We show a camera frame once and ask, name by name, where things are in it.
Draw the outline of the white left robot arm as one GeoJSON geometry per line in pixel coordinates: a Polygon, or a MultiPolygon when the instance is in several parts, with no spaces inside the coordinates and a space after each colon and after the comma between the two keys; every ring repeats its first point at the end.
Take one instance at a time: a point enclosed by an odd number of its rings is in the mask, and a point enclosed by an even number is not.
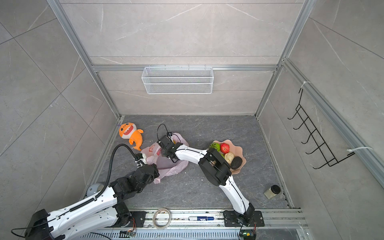
{"type": "Polygon", "coordinates": [[[143,165],[136,171],[118,178],[104,191],[73,205],[48,213],[45,209],[33,214],[24,229],[25,240],[72,240],[111,226],[124,226],[131,213],[125,201],[140,193],[159,177],[155,164],[143,165]]]}

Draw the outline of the pink scalloped plastic bowl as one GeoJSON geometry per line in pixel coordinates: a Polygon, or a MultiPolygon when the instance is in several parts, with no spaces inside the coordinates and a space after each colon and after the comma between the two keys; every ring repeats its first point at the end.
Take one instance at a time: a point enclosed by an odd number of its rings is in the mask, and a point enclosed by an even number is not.
{"type": "Polygon", "coordinates": [[[235,157],[238,156],[238,157],[241,157],[241,158],[243,159],[243,164],[242,164],[242,166],[241,166],[239,169],[237,169],[237,170],[232,170],[232,169],[230,168],[230,170],[231,170],[231,172],[232,172],[232,175],[239,174],[239,173],[241,172],[242,167],[247,163],[247,160],[246,160],[246,159],[244,158],[244,156],[243,156],[243,148],[240,147],[240,146],[236,146],[236,145],[234,145],[234,144],[232,143],[231,140],[225,140],[225,141],[223,141],[223,142],[213,141],[213,143],[219,143],[220,145],[221,145],[222,143],[227,143],[227,144],[229,144],[229,145],[230,145],[230,152],[232,152],[232,153],[235,155],[235,157]]]}

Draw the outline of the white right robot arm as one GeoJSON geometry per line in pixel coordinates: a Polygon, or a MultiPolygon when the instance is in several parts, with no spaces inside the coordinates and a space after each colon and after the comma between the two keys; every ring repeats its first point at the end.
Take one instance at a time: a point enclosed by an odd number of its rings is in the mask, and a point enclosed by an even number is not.
{"type": "Polygon", "coordinates": [[[166,135],[161,137],[157,143],[162,149],[162,156],[173,162],[188,161],[199,165],[208,181],[219,187],[230,200],[234,210],[228,213],[235,218],[236,223],[247,227],[254,223],[254,206],[236,185],[230,171],[230,165],[217,150],[213,148],[194,149],[183,143],[174,143],[166,135]]]}

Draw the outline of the green fake custard apple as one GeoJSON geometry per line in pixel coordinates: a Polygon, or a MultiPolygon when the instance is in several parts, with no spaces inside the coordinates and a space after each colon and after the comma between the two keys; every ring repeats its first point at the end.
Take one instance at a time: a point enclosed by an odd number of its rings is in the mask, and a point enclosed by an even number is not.
{"type": "Polygon", "coordinates": [[[218,152],[221,151],[221,145],[219,143],[211,143],[210,148],[213,148],[213,149],[217,150],[218,152]]]}

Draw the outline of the pink plastic bag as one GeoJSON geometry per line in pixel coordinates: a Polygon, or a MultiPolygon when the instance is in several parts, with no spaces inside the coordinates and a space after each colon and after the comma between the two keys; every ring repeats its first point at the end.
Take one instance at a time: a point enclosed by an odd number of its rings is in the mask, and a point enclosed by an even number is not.
{"type": "Polygon", "coordinates": [[[148,165],[156,164],[159,177],[154,180],[154,184],[160,184],[161,179],[181,173],[187,166],[187,161],[177,161],[174,163],[171,159],[162,156],[162,148],[158,143],[153,143],[151,146],[143,149],[142,154],[146,156],[148,165]]]}

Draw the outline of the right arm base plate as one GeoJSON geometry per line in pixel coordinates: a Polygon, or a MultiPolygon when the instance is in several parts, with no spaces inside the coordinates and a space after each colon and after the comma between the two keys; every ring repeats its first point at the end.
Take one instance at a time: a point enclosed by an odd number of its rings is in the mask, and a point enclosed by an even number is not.
{"type": "Polygon", "coordinates": [[[251,214],[240,215],[235,211],[223,211],[225,227],[264,227],[262,212],[253,211],[251,214]]]}

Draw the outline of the red fake fruit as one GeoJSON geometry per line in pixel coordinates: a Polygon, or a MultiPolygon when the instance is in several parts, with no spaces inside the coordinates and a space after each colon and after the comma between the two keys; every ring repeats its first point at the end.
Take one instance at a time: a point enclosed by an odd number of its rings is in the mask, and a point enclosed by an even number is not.
{"type": "Polygon", "coordinates": [[[230,145],[227,143],[222,143],[220,145],[220,152],[223,154],[227,154],[230,152],[230,145]]]}

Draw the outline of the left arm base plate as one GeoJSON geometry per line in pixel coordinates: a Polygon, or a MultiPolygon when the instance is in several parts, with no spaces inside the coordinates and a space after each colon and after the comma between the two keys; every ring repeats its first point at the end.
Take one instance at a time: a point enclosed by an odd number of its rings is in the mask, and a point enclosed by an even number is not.
{"type": "Polygon", "coordinates": [[[128,214],[124,214],[120,227],[130,229],[133,229],[134,227],[142,228],[146,220],[146,215],[147,212],[145,211],[133,211],[128,214]]]}

